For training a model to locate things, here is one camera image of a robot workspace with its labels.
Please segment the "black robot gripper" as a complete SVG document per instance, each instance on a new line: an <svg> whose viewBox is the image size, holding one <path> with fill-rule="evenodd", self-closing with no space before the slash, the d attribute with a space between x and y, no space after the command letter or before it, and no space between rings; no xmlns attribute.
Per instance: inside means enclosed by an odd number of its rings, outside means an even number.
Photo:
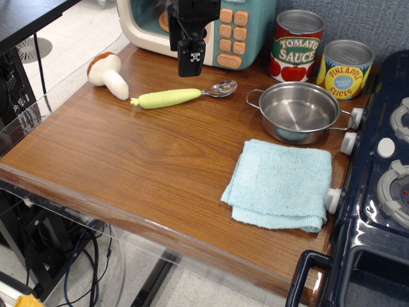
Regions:
<svg viewBox="0 0 409 307"><path fill-rule="evenodd" d="M173 1L167 7L169 43L178 51L178 75L196 77L205 59L205 27L219 19L221 1Z"/></svg>

